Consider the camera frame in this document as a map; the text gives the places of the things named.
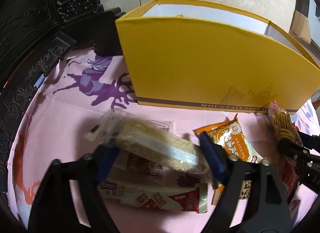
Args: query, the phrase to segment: cardboard box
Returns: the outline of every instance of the cardboard box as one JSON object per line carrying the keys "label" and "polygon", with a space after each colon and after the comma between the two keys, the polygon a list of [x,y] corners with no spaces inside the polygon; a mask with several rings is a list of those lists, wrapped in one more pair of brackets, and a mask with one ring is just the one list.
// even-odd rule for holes
{"label": "cardboard box", "polygon": [[291,30],[307,44],[311,43],[309,20],[302,13],[298,11],[294,12]]}
{"label": "cardboard box", "polygon": [[154,0],[116,20],[139,104],[296,112],[320,68],[270,20],[223,4]]}

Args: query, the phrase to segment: snack package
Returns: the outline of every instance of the snack package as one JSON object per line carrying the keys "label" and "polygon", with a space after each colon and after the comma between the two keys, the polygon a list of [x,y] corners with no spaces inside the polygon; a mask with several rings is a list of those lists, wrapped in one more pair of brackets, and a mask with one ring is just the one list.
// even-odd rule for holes
{"label": "snack package", "polygon": [[114,109],[108,111],[85,137],[98,144],[116,139],[118,148],[177,171],[205,174],[209,170],[199,146],[158,127],[159,124]]}
{"label": "snack package", "polygon": [[[148,120],[148,122],[154,124],[160,130],[173,132],[173,122],[171,121]],[[127,151],[120,151],[114,166],[130,172],[143,174],[154,179],[162,179],[164,173],[162,165]]]}
{"label": "snack package", "polygon": [[[227,154],[237,155],[242,161],[250,163],[258,163],[262,160],[262,156],[254,150],[243,135],[237,116],[232,121],[204,126],[194,130],[197,136],[204,131],[207,132],[215,144],[221,145]],[[247,199],[249,197],[251,183],[251,180],[243,181],[239,199]],[[224,186],[220,183],[216,187],[212,205],[218,203],[224,189]]]}
{"label": "snack package", "polygon": [[[275,128],[276,138],[287,139],[303,147],[301,138],[291,122],[290,115],[276,102],[271,102],[268,110],[271,122]],[[284,155],[279,155],[277,164],[279,179],[282,181],[285,197],[292,200],[299,186],[299,177],[295,172],[296,162]]]}
{"label": "snack package", "polygon": [[176,171],[205,174],[209,169],[199,146],[138,119],[124,121],[116,137],[116,145]]}
{"label": "snack package", "polygon": [[206,183],[196,184],[194,188],[161,187],[108,178],[98,186],[98,190],[102,198],[137,208],[197,213],[206,213],[208,210]]}

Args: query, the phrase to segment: red snack package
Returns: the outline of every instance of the red snack package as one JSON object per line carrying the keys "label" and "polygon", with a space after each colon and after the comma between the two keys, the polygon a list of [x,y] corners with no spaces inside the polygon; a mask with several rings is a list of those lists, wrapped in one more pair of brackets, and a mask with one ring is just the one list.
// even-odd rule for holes
{"label": "red snack package", "polygon": [[102,198],[139,208],[207,212],[208,185],[161,187],[108,178],[98,187]]}

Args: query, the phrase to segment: black carved wooden furniture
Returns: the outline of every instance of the black carved wooden furniture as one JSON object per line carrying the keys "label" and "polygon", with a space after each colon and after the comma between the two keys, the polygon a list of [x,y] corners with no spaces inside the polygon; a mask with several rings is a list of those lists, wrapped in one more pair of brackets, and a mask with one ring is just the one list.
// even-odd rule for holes
{"label": "black carved wooden furniture", "polygon": [[99,55],[121,55],[115,19],[122,14],[119,8],[105,11],[100,0],[0,0],[0,195],[4,202],[10,148],[37,91],[36,81],[72,48],[94,46]]}

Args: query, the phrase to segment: screw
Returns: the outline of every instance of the screw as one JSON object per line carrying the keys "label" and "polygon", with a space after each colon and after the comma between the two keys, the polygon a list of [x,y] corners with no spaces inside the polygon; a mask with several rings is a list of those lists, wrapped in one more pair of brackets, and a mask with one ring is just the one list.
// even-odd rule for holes
{"label": "screw", "polygon": [[237,161],[237,160],[239,160],[239,157],[236,156],[236,155],[228,155],[228,158],[229,158],[230,160],[232,160],[232,161]]}
{"label": "screw", "polygon": [[260,161],[260,164],[264,165],[264,166],[269,166],[270,165],[270,162],[267,158],[263,158],[261,161]]}
{"label": "screw", "polygon": [[52,165],[59,165],[61,164],[60,160],[59,159],[54,159],[52,162],[51,162]]}
{"label": "screw", "polygon": [[86,161],[89,161],[93,158],[92,154],[85,154],[84,156],[82,156],[82,158]]}

